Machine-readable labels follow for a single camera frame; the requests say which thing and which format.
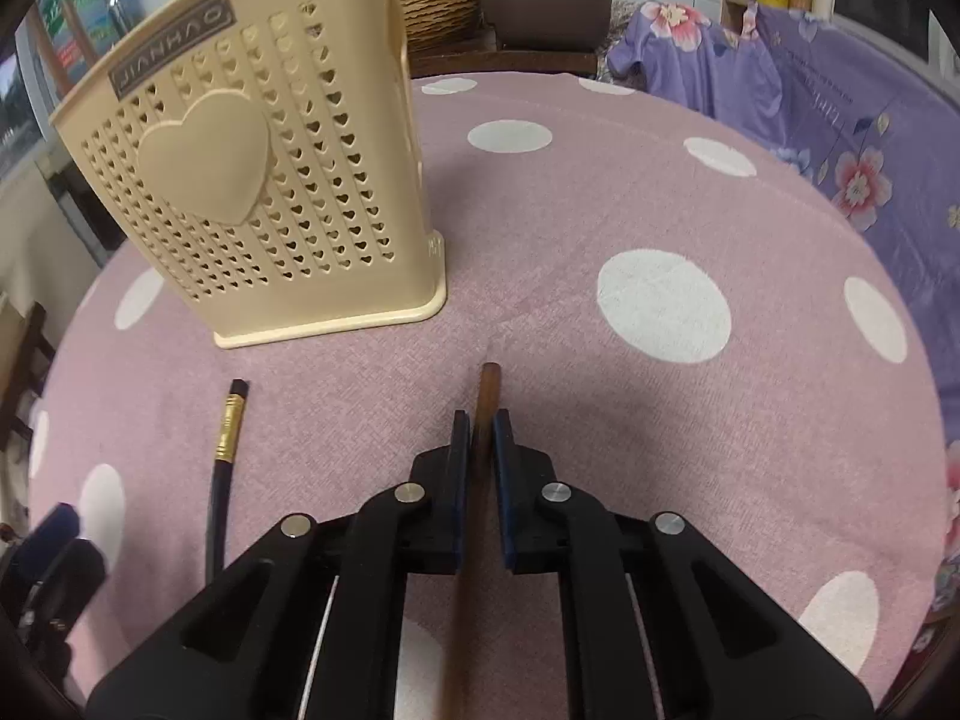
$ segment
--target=pink tablecloth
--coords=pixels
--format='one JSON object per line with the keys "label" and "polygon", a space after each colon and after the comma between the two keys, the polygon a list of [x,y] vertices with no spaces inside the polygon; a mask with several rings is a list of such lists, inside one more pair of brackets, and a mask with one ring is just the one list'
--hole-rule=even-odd
{"label": "pink tablecloth", "polygon": [[[930,601],[944,451],[925,353],[864,242],[762,149],[662,100],[518,74],[415,97],[448,247],[437,317],[220,351],[129,246],[76,315],[32,512],[79,503],[112,567],[72,638],[80,686],[200,589],[230,378],[251,381],[235,557],[287,512],[339,517],[403,480],[491,359],[517,438],[563,479],[623,514],[683,512],[880,699]],[[472,716],[565,716],[555,581],[488,565]],[[400,718],[434,707],[449,590],[412,582]]]}

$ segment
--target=metal screw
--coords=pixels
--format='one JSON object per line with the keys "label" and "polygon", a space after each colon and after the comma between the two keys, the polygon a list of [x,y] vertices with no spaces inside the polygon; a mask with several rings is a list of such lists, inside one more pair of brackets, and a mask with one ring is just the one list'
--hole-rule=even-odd
{"label": "metal screw", "polygon": [[426,490],[416,482],[404,482],[394,490],[394,498],[397,498],[400,503],[416,503],[423,500],[424,495]]}
{"label": "metal screw", "polygon": [[675,536],[677,533],[683,531],[685,526],[683,522],[683,517],[680,514],[674,514],[673,512],[664,512],[663,514],[658,514],[654,520],[654,525],[656,529],[661,533],[666,533],[667,536]]}
{"label": "metal screw", "polygon": [[541,495],[550,503],[565,503],[573,493],[570,493],[570,488],[563,482],[550,482],[544,485]]}
{"label": "metal screw", "polygon": [[280,523],[280,531],[290,538],[299,538],[310,533],[313,525],[306,514],[291,514]]}

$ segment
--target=wicker basket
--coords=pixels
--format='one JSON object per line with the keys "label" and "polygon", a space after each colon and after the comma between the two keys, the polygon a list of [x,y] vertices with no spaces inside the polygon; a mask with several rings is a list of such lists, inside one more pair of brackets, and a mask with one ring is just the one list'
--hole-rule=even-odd
{"label": "wicker basket", "polygon": [[220,346],[415,322],[445,299],[400,0],[174,0],[52,121]]}
{"label": "wicker basket", "polygon": [[471,33],[480,20],[480,0],[400,0],[407,46],[414,52]]}

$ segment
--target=jianhao label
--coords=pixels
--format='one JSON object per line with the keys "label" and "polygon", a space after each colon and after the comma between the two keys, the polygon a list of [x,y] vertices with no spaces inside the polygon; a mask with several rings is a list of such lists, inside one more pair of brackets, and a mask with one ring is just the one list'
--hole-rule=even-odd
{"label": "jianhao label", "polygon": [[122,98],[140,81],[192,49],[210,35],[236,23],[230,0],[203,0],[143,40],[110,71],[110,83]]}

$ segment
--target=wooden stick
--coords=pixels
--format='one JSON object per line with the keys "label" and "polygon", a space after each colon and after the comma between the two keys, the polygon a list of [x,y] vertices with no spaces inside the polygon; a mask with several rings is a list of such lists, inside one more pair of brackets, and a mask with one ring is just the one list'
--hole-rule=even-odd
{"label": "wooden stick", "polygon": [[90,68],[97,64],[97,60],[100,57],[97,55],[97,50],[93,47],[93,43],[90,42],[90,36],[86,34],[86,29],[83,28],[80,14],[77,13],[77,6],[73,4],[73,0],[61,0],[61,8],[64,11],[66,25],[69,26],[70,31],[73,32],[73,39],[77,41],[77,45],[80,47],[80,53],[86,62],[86,69],[90,70]]}
{"label": "wooden stick", "polygon": [[446,658],[443,662],[440,720],[460,720],[469,687],[470,652],[476,640],[477,578],[483,562],[485,514],[490,499],[493,415],[500,405],[500,366],[484,362],[473,416],[473,435],[467,462],[467,503],[464,513],[464,562],[453,598]]}
{"label": "wooden stick", "polygon": [[73,89],[73,83],[66,74],[64,65],[61,65],[59,57],[56,56],[54,44],[50,42],[50,35],[47,34],[47,28],[43,25],[43,19],[40,17],[40,8],[36,2],[34,2],[34,4],[30,6],[30,10],[27,11],[27,29],[30,30],[30,34],[34,38],[34,43],[37,46],[37,51],[40,52],[40,58],[43,60],[43,64],[47,66],[47,70],[50,71],[51,76],[53,76],[56,93],[62,100],[69,94],[70,90]]}

